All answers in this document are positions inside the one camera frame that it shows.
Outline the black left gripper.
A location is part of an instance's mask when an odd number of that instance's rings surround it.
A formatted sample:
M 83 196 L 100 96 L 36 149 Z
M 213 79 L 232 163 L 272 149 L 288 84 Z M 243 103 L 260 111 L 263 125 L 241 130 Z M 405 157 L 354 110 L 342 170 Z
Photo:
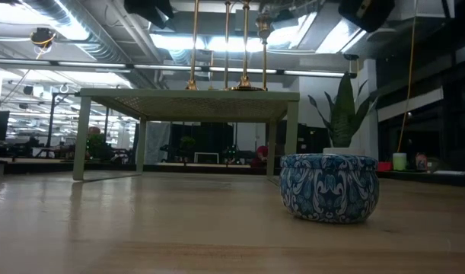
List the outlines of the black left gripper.
M 161 14 L 169 19 L 174 18 L 169 0 L 124 0 L 123 6 L 128 14 L 137 14 L 161 29 L 166 27 Z

